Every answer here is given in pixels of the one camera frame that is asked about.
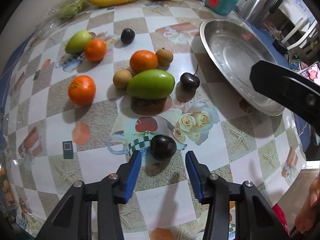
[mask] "red label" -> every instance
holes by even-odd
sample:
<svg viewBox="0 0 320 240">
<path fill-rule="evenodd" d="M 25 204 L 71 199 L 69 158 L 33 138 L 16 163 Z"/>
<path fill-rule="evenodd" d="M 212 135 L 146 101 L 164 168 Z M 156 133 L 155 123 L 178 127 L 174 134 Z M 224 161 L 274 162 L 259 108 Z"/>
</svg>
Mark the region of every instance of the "red label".
<svg viewBox="0 0 320 240">
<path fill-rule="evenodd" d="M 220 3 L 220 0 L 209 0 L 208 4 L 212 6 L 213 8 L 216 8 L 218 4 Z"/>
</svg>

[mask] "cherry stem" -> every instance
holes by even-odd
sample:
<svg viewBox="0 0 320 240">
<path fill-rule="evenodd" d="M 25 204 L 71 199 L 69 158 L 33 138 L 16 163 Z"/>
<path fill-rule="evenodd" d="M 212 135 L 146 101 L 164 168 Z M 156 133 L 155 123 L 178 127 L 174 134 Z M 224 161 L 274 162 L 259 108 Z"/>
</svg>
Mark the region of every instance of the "cherry stem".
<svg viewBox="0 0 320 240">
<path fill-rule="evenodd" d="M 193 75 L 196 75 L 196 73 L 197 73 L 197 71 L 198 71 L 198 67 L 199 67 L 199 64 L 197 65 L 196 72 L 195 72 Z"/>
</svg>

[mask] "teal container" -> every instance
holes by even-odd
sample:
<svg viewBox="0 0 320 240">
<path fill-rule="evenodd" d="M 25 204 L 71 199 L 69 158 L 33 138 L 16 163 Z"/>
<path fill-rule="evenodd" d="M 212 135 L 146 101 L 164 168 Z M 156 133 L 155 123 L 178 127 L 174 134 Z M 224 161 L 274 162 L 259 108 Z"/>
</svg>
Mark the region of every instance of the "teal container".
<svg viewBox="0 0 320 240">
<path fill-rule="evenodd" d="M 228 15 L 239 0 L 205 0 L 204 5 L 221 15 Z"/>
</svg>

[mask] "human hand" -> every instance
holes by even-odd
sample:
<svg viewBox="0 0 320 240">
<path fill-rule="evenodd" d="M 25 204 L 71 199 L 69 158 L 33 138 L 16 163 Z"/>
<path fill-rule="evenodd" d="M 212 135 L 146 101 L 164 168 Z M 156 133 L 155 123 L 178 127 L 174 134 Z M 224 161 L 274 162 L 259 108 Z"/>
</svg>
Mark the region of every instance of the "human hand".
<svg viewBox="0 0 320 240">
<path fill-rule="evenodd" d="M 300 209 L 296 220 L 295 226 L 300 233 L 310 230 L 316 221 L 316 204 L 320 200 L 320 177 L 318 176 L 313 180 L 309 187 L 309 195 L 303 207 Z"/>
</svg>

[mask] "tray rim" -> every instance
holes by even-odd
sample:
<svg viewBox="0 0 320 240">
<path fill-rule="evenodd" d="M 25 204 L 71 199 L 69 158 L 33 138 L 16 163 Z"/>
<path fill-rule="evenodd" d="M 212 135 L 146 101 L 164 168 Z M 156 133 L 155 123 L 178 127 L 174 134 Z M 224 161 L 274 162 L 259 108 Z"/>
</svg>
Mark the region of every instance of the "tray rim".
<svg viewBox="0 0 320 240">
<path fill-rule="evenodd" d="M 285 107 L 282 106 L 281 104 L 278 103 L 278 104 L 281 106 L 281 108 L 280 108 L 279 110 L 277 110 L 277 111 L 269 111 L 269 110 L 263 108 L 262 106 L 260 106 L 258 103 L 256 103 L 256 102 L 254 102 L 253 100 L 251 100 L 245 93 L 243 93 L 239 88 L 235 87 L 235 86 L 231 83 L 231 81 L 230 81 L 229 78 L 228 78 L 228 75 L 226 75 L 224 69 L 220 66 L 220 64 L 217 62 L 217 60 L 215 59 L 214 55 L 212 54 L 212 52 L 211 52 L 211 50 L 210 50 L 210 48 L 209 48 L 209 46 L 208 46 L 208 43 L 207 43 L 207 41 L 206 41 L 206 39 L 205 39 L 205 36 L 204 36 L 205 26 L 206 26 L 209 22 L 213 22 L 213 21 L 229 22 L 229 23 L 232 23 L 232 24 L 237 25 L 239 28 L 242 28 L 242 29 L 244 29 L 245 31 L 248 32 L 248 30 L 245 29 L 244 27 L 242 27 L 242 26 L 240 26 L 240 25 L 238 25 L 238 24 L 236 24 L 236 23 L 234 23 L 234 22 L 232 22 L 232 21 L 225 20 L 225 19 L 211 19 L 211 20 L 205 20 L 204 22 L 202 22 L 202 24 L 201 24 L 201 26 L 200 26 L 200 38 L 201 38 L 202 44 L 203 44 L 205 50 L 207 51 L 210 59 L 214 62 L 214 64 L 215 64 L 216 67 L 218 68 L 218 70 L 219 70 L 219 71 L 221 72 L 221 74 L 226 78 L 226 80 L 229 82 L 229 84 L 230 84 L 230 85 L 236 90 L 236 92 L 237 92 L 238 94 L 240 94 L 241 97 L 243 97 L 244 100 L 246 100 L 251 106 L 253 106 L 255 109 L 257 109 L 257 110 L 259 110 L 260 112 L 262 112 L 262 113 L 264 113 L 264 114 L 267 114 L 267 115 L 269 115 L 269 116 L 278 116 L 278 115 L 281 115 L 282 112 L 283 112 L 284 109 L 285 109 Z M 256 39 L 266 48 L 267 51 L 269 51 L 268 48 L 267 48 L 258 38 L 256 38 Z"/>
</svg>

